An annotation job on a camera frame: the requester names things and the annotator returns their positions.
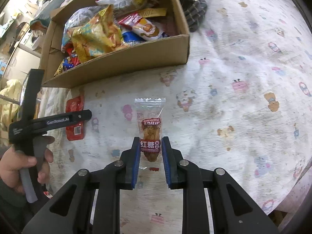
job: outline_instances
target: yellow snack bag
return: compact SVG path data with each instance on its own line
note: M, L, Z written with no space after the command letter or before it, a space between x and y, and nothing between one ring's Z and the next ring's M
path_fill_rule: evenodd
M83 26L69 29L71 42L81 63L128 45L113 23L113 5L99 11Z
M138 11L138 14L142 18L165 16L166 13L167 13L167 8L158 8L158 9L147 8L147 9Z

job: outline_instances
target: cartoon bear print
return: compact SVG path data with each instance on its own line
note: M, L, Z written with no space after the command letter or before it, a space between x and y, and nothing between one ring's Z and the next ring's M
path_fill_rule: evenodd
M246 91L249 89L248 83L241 81L240 79L234 80L232 87L236 93L246 93Z
M216 35L216 33L212 29L206 30L205 34L206 34L207 38L210 40L210 42L214 42L218 39L218 36Z
M226 8L220 8L217 10L217 12L219 12L222 16L226 16L226 17L228 16Z
M277 27L274 30L279 36L282 36L283 38L285 38L285 31L282 28Z
M305 83L300 82L299 87L305 95L307 95L308 97L311 97L311 93Z
M120 150L119 149L113 149L111 152L110 152L111 156L114 158L114 159L119 159L120 157Z
M75 161L74 150L69 149L68 154L69 154L69 161L71 161L73 163Z
M138 181L137 182L137 188L138 189L142 189L143 188L143 182L142 181Z
M124 117L126 118L126 120L131 121L133 114L132 114L132 107L131 105L124 105L121 109L121 111L124 113Z
M130 223L127 218L124 218L124 217L120 218L120 227L125 226L127 223Z
M91 119L91 124L92 124L92 130L94 132L99 133L99 120L97 119L97 117L94 117Z
M283 71L281 68L279 67L271 67L271 69L273 71L275 71L276 74L280 75L280 76L284 76L286 73L285 71Z
M177 71L175 69L161 72L160 82L164 83L167 87L169 87L170 83L174 80L176 76L177 76Z
M161 214L155 213L155 215L152 215L151 217L151 223L164 225L164 218L161 216Z
M183 108L183 111L188 112L189 107L193 103L196 93L193 89L188 89L177 94L177 105Z
M276 53L281 53L282 51L279 49L279 47L273 43L273 42L269 42L268 43L269 48L271 48L274 52Z
M303 159L301 159L296 164L296 167L294 168L294 174L293 174L294 180L300 176L300 174L301 174L301 172L303 170L304 164L305 164L305 157Z
M234 132L233 126L228 126L225 129L218 129L217 135L221 136L224 139L224 146L227 149L227 151L231 150L231 147L233 147L233 132Z
M263 210L263 212L269 213L272 210L273 205L274 205L274 200L270 199L270 200L266 201L265 203L263 203L261 209Z
M297 124L294 124L294 138L297 139L299 137L299 129L296 126Z
M214 88L212 85L209 85L210 88L210 95L215 97L216 95L218 95L218 91L216 88Z
M204 65L207 65L209 62L210 62L210 60L207 59L206 57L201 58L201 59L198 61L199 65L200 65L201 67L204 66Z
M269 159L267 156L255 157L254 162L257 166L256 170L255 170L255 177L256 178L265 175L272 168L271 164L269 163Z
M280 103L276 101L275 94L273 92L269 92L264 94L264 98L269 102L268 108L271 112L276 112L280 107Z

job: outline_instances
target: clear plastic wrapper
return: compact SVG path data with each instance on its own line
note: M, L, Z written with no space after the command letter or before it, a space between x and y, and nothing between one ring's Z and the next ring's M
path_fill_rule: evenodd
M99 11L104 9L103 6L92 6L86 7L77 10L70 18L67 20L63 32L63 39L62 39L62 47L61 51L65 53L68 47L72 47L71 44L71 36L68 32L68 29L78 26L83 26L84 24L88 23Z
M158 4L157 0L98 0L98 5L113 5L113 13L116 18L133 11L151 8Z
M159 157L161 151L161 128L165 98L136 98L135 110L140 133L140 165L144 165L144 161L161 162Z

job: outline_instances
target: snack bag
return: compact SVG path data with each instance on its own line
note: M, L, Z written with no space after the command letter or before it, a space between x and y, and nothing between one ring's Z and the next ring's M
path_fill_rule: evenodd
M66 103L66 112L82 111L85 104L83 96L72 98ZM76 125L66 127L66 137L69 141L82 140L85 136L83 131L83 121Z
M161 150L161 112L165 98L136 98L135 109L140 131L140 148L149 162L157 161Z
M101 10L88 23L68 30L81 63L128 47L120 28L113 23L113 7Z
M138 14L142 18L165 16L166 13L167 13L167 8L157 8L157 9L147 8L147 9L138 11Z
M157 0L98 0L98 5L113 5L113 13L116 18L133 11L151 8L158 4Z
M142 18L137 12L125 17L119 24L131 29L135 34L147 41L169 37L161 28L155 26L146 18Z
M71 62L74 66L80 64L80 60L78 59L78 55L73 47L66 48L66 52L68 53L69 57L71 58Z
M84 24L88 23L99 11L104 9L103 6L92 6L86 7L77 10L66 22L64 32L63 32L63 39L62 39L62 47L61 51L65 53L66 48L71 47L71 35L68 29L83 26Z
M58 67L57 71L55 72L54 76L57 76L63 72L65 72L66 70L68 69L71 69L73 68L74 65L73 63L71 62L71 58L70 57L67 57L65 58L64 60L62 60L60 66Z

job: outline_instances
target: floral patterned sheet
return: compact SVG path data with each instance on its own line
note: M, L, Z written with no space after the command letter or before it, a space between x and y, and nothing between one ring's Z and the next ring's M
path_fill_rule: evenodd
M312 156L311 33L291 0L207 2L186 65L44 90L41 117L64 112L79 94L93 113L84 140L49 132L54 192L79 169L102 169L131 147L135 98L165 97L163 135L185 159L227 170L267 214L286 197ZM182 191L167 188L161 162L140 169L136 189L121 193L121 232L181 227Z

